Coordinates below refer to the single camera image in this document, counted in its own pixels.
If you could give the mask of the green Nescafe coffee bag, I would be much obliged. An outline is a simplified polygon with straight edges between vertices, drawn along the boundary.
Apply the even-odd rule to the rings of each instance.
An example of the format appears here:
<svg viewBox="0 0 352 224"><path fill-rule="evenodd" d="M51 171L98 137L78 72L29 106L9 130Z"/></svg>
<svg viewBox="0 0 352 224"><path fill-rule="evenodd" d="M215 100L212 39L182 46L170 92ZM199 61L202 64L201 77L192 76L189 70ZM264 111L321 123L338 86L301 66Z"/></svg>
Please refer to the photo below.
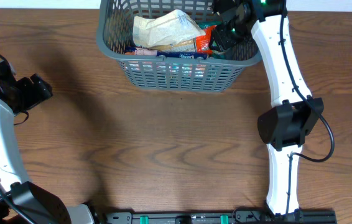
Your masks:
<svg viewBox="0 0 352 224"><path fill-rule="evenodd" d="M225 59L225 53L210 49L210 39L212 30L219 25L220 22L201 22L198 23L200 29L205 31L205 35L195 38L195 47L198 53L208 54L212 58Z"/></svg>

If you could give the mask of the colourful tissue pack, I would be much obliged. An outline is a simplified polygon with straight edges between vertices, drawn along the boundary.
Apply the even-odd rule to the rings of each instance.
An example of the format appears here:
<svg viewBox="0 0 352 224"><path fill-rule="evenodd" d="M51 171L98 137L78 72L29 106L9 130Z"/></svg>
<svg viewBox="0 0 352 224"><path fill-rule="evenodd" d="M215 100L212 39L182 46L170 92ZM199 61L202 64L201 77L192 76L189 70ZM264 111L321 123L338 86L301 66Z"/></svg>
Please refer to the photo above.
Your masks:
<svg viewBox="0 0 352 224"><path fill-rule="evenodd" d="M123 49L123 54L134 56L137 58L184 58L184 59L207 59L206 53L197 52L164 52L159 50L149 50L140 47L126 47Z"/></svg>

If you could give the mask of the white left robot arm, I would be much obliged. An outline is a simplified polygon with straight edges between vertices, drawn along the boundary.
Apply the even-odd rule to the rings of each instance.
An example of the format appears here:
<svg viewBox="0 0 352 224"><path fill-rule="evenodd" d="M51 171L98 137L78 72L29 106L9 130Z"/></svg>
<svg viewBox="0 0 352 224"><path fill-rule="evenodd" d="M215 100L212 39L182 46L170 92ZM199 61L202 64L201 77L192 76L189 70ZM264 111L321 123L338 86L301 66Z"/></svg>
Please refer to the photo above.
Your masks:
<svg viewBox="0 0 352 224"><path fill-rule="evenodd" d="M98 223L83 203L66 206L59 197L32 183L21 157L15 117L52 97L52 87L38 74L16 80L0 54L0 223Z"/></svg>

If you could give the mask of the beige grain bag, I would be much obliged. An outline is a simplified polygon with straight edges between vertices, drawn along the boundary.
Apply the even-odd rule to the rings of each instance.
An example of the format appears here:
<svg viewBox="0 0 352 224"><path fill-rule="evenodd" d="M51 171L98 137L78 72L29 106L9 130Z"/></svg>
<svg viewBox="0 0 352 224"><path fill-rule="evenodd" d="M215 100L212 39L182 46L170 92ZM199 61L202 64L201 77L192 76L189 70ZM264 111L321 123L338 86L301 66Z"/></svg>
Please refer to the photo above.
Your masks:
<svg viewBox="0 0 352 224"><path fill-rule="evenodd" d="M132 27L134 44L147 49L159 45L179 44L205 34L187 13L179 9L156 19L136 16Z"/></svg>

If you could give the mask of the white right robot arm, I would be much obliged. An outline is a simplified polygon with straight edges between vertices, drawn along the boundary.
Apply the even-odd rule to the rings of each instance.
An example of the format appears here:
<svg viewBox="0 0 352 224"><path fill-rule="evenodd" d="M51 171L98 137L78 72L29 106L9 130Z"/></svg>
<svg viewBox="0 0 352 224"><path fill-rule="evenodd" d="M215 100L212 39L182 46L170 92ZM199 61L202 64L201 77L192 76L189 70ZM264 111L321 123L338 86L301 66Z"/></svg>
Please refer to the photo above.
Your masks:
<svg viewBox="0 0 352 224"><path fill-rule="evenodd" d="M210 47L222 52L252 38L258 47L271 92L271 108L257 119L269 153L267 217L300 220L297 197L299 160L305 138L324 121L323 100L314 98L300 72L289 32L285 1L214 1L223 22Z"/></svg>

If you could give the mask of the orange spaghetti packet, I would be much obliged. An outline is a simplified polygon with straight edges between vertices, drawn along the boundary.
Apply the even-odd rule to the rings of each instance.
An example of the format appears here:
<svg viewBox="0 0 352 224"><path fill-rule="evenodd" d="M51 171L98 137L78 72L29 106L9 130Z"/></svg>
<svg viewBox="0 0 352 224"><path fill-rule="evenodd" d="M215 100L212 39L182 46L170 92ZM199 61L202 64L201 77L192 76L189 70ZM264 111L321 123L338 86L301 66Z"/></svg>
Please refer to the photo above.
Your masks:
<svg viewBox="0 0 352 224"><path fill-rule="evenodd" d="M153 47L153 49L160 52L190 52L211 54L213 51L210 49L209 43L211 39L211 32L215 27L216 25L206 26L203 29L205 35L201 35L194 39L186 40L178 44L159 45Z"/></svg>

